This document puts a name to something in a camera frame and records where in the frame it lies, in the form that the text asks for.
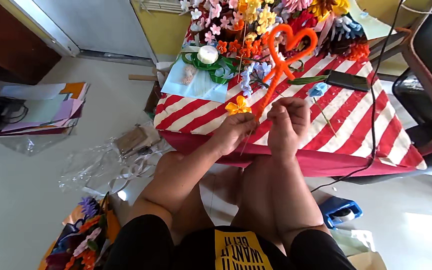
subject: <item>plastic bag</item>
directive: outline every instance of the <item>plastic bag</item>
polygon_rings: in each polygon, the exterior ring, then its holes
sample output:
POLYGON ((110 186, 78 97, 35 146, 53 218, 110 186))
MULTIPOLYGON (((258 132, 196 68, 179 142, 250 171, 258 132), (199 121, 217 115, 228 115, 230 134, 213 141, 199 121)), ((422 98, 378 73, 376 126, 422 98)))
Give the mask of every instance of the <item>plastic bag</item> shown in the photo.
POLYGON ((134 129, 118 138, 110 138, 103 145, 69 155, 59 187, 63 191, 82 190, 93 196, 103 196, 107 192, 111 195, 124 189, 132 179, 151 177, 159 158, 171 146, 159 137, 151 122, 136 125, 135 129, 138 128, 144 131, 146 137, 124 155, 117 142, 121 138, 132 138, 127 135, 134 129))

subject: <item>white string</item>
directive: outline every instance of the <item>white string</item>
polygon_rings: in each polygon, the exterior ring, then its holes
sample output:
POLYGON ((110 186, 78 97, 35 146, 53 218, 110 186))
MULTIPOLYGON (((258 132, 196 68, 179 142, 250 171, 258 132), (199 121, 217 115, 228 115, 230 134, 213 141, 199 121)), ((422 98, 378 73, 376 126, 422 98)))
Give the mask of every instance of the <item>white string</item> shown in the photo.
POLYGON ((406 9, 406 10, 412 11, 412 12, 414 12, 414 13, 419 13, 419 14, 429 14, 429 15, 432 15, 432 12, 430 12, 430 11, 419 11, 419 10, 415 10, 415 9, 412 9, 412 8, 409 8, 409 7, 405 6, 404 4, 401 5, 401 7, 403 7, 403 8, 406 9))

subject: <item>white door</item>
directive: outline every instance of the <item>white door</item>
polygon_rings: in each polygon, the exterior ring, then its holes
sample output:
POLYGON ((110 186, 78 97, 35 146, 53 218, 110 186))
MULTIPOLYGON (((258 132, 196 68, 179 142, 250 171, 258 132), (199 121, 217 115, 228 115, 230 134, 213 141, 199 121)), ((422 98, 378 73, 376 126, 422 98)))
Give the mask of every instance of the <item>white door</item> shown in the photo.
POLYGON ((130 0, 33 0, 82 50, 151 58, 130 0))

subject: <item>door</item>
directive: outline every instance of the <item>door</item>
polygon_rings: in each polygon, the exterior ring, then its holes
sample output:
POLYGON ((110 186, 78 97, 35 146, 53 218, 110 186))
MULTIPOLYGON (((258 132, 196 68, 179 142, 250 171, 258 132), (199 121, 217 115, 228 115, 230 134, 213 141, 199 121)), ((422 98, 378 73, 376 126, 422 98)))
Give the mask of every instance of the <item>door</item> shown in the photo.
POLYGON ((0 80, 37 84, 61 59, 0 5, 0 80))
POLYGON ((33 0, 82 50, 151 58, 130 0, 33 0))

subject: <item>wire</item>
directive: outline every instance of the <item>wire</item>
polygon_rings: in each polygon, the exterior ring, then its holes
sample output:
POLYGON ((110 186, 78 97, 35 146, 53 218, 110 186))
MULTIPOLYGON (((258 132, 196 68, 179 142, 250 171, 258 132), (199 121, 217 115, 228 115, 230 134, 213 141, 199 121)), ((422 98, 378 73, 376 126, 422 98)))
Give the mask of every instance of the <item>wire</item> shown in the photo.
POLYGON ((412 9, 412 8, 410 8, 410 7, 407 7, 407 6, 403 5, 403 4, 401 4, 401 7, 403 7, 405 10, 409 10, 409 11, 412 11, 412 12, 414 12, 414 13, 418 13, 418 14, 429 14, 429 15, 432 15, 432 12, 431 12, 431 11, 419 11, 419 10, 412 9))
MULTIPOLYGON (((393 24, 391 25, 391 29, 389 30, 389 34, 386 36, 385 40, 384 40, 384 44, 382 45, 382 49, 381 49, 381 56, 383 55, 383 53, 386 50, 386 46, 388 45, 388 41, 389 41, 389 37, 391 36, 391 33, 393 33, 393 30, 395 28, 396 25, 396 20, 398 18, 398 13, 399 13, 399 9, 401 8, 403 2, 405 0, 400 0, 398 7, 396 9, 396 14, 394 15, 394 19, 393 19, 393 24)), ((376 75, 378 74, 378 70, 379 67, 381 66, 381 62, 382 62, 382 57, 379 57, 378 59, 378 64, 376 65, 376 69, 374 70, 374 74, 372 75, 371 78, 371 95, 372 95, 372 112, 371 112, 371 136, 372 136, 372 149, 371 149, 371 157, 369 159, 369 162, 366 166, 364 166, 364 168, 361 169, 357 169, 353 172, 351 172, 350 174, 340 177, 337 180, 329 183, 329 184, 323 184, 320 185, 318 187, 316 187, 315 189, 311 190, 311 192, 314 192, 322 187, 327 187, 330 186, 332 184, 338 183, 340 181, 343 181, 346 178, 351 177, 351 175, 354 175, 355 173, 359 173, 362 172, 366 169, 368 169, 369 167, 371 167, 371 165, 375 162, 376 159, 376 134, 375 134, 375 118, 376 118, 376 95, 375 95, 375 90, 373 88, 373 85, 375 84, 375 79, 376 79, 376 75)))

